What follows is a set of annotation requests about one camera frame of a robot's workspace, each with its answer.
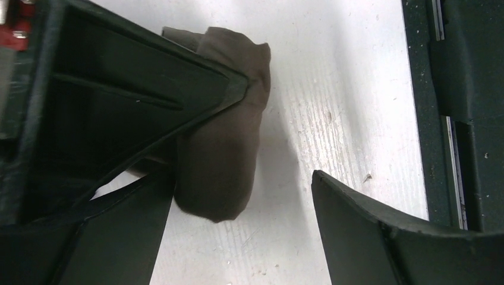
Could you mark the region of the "olive underwear beige waistband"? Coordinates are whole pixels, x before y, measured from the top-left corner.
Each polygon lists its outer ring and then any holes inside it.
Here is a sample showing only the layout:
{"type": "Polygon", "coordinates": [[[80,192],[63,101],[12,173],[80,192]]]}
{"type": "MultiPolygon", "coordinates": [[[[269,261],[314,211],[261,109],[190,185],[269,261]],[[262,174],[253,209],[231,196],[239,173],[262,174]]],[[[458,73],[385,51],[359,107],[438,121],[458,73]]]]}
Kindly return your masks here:
{"type": "Polygon", "coordinates": [[[253,190],[260,125],[271,89],[271,49],[222,27],[195,33],[164,27],[162,36],[248,78],[244,98],[160,145],[130,168],[137,177],[160,164],[176,171],[174,198],[187,213],[214,223],[235,220],[253,190]]]}

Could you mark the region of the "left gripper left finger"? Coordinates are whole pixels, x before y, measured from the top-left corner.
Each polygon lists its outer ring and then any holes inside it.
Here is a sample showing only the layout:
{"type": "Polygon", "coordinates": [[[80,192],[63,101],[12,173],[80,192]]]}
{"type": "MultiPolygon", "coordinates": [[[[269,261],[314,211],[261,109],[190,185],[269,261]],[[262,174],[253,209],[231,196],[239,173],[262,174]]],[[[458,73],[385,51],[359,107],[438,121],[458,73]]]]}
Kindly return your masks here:
{"type": "Polygon", "coordinates": [[[2,284],[149,284],[175,179],[151,173],[83,205],[1,228],[2,284]]]}

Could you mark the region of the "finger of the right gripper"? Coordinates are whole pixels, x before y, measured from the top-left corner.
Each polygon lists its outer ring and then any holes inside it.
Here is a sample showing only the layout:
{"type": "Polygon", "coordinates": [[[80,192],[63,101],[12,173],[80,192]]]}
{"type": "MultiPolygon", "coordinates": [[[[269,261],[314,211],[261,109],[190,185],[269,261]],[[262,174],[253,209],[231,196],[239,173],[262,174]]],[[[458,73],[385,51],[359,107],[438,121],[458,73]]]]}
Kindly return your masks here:
{"type": "Polygon", "coordinates": [[[164,139],[244,98],[245,75],[90,1],[34,1],[1,139],[1,225],[83,202],[164,139]]]}

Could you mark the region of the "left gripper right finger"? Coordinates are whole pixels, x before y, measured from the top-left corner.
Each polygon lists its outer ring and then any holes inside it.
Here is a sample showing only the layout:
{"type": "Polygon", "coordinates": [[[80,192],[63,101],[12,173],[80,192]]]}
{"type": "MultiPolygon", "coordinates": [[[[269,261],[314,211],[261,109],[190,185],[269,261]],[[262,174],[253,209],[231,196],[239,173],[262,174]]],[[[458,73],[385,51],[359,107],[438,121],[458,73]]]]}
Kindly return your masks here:
{"type": "Polygon", "coordinates": [[[311,192],[333,284],[502,284],[503,234],[441,226],[316,170],[311,192]]]}

